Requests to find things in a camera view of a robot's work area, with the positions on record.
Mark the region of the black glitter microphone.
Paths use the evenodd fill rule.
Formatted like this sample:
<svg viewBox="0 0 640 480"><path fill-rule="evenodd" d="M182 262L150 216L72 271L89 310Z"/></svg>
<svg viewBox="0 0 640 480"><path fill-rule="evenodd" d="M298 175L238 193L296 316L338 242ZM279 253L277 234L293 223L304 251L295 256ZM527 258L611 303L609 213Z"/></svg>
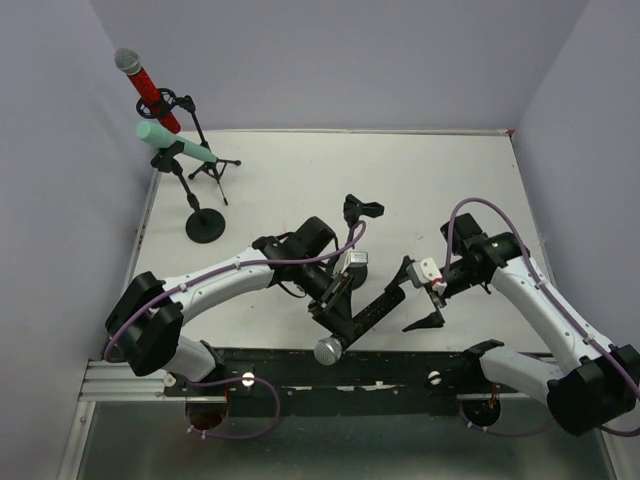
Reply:
<svg viewBox="0 0 640 480"><path fill-rule="evenodd" d="M401 287L391 292L384 291L373 302L353 316L355 337L354 342L349 347L391 313L405 298L406 295ZM314 347L314 356L321 365L329 366L335 364L346 350L343 350L338 341L330 335L317 342Z"/></svg>

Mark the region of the teal toy microphone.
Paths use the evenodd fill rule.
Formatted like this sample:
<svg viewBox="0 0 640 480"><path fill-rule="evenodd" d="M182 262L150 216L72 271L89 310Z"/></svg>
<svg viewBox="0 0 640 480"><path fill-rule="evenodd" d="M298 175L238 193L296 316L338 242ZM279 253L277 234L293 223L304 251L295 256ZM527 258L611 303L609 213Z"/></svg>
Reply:
<svg viewBox="0 0 640 480"><path fill-rule="evenodd" d="M141 141L157 149L167 149L174 143L180 142L184 145L182 151L184 155L204 163L215 164L218 161L218 157L209 149L170 132L160 124L141 121L136 126L136 135Z"/></svg>

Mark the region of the black round-base clip stand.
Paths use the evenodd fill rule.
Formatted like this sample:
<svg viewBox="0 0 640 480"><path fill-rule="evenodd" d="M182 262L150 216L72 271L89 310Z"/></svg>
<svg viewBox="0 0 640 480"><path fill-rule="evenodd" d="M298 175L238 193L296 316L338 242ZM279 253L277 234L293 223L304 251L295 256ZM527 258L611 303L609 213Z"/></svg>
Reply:
<svg viewBox="0 0 640 480"><path fill-rule="evenodd" d="M174 143L167 149L159 149L150 165L160 173L175 175L182 185L186 199L193 210L185 223L188 238L198 244L208 244L219 239L225 231L226 221L222 214L211 208L202 208L197 196L192 192L183 175L183 168L176 159L183 151L184 145Z"/></svg>

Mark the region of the red microphone silver head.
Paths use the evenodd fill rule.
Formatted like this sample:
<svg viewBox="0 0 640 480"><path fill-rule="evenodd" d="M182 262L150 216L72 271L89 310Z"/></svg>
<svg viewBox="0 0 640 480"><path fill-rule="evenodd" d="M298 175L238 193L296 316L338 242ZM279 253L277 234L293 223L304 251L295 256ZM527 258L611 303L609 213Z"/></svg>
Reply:
<svg viewBox="0 0 640 480"><path fill-rule="evenodd" d="M142 112L150 114L171 133L181 131L181 125L171 112L167 101L141 65L139 55L129 48L118 48L114 54L116 67L123 72L142 100Z"/></svg>

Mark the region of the black tripod shock-mount stand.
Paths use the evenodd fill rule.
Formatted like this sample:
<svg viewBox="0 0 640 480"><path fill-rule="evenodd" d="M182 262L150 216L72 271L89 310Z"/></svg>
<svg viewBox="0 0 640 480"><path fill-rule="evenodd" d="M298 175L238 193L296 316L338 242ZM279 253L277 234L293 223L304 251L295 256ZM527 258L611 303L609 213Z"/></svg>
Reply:
<svg viewBox="0 0 640 480"><path fill-rule="evenodd" d="M199 173L204 173L213 178L222 195L223 202L229 202L224 194L221 178L228 165L240 166L240 160L221 159L210 149L203 130L196 115L196 105L191 96L178 97L172 90L160 88L160 99L152 104L147 104L143 98L136 103L136 111L143 121L137 128L138 138L146 144L156 148L159 155L163 154L184 154L193 159L199 160L201 166L188 175L193 180ZM200 143L187 140L179 134L171 132L160 123L153 123L153 120L168 120L174 108L181 108L191 115Z"/></svg>

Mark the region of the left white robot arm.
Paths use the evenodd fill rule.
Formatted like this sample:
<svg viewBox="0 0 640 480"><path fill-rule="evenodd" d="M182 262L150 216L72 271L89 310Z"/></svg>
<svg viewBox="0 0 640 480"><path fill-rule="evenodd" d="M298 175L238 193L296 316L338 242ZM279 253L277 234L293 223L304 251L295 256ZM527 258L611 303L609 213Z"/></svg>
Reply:
<svg viewBox="0 0 640 480"><path fill-rule="evenodd" d="M328 253L335 233L311 217L294 232L260 237L232 258L200 271L165 279L143 272L105 322L109 340L103 358L126 362L138 377L164 370L190 383L213 381L222 360L208 344L183 335L189 321L245 293L283 282L322 301L333 281L324 269L326 262L352 253L365 230L364 221L355 222L346 244Z"/></svg>

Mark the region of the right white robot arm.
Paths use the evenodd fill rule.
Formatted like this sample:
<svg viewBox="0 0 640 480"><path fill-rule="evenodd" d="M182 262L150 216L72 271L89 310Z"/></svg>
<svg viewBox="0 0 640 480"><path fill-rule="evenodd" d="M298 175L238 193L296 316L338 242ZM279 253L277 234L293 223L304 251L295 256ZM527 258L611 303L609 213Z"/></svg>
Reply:
<svg viewBox="0 0 640 480"><path fill-rule="evenodd" d="M466 382L484 380L515 389L546 405L569 434L580 436L631 412L639 392L639 353L599 333L541 273L512 232L487 235L470 214L441 227L457 261L405 257L397 282L423 288L435 311L411 324L429 328L447 300L476 286L495 289L532 326L553 355L546 363L487 340L463 353Z"/></svg>

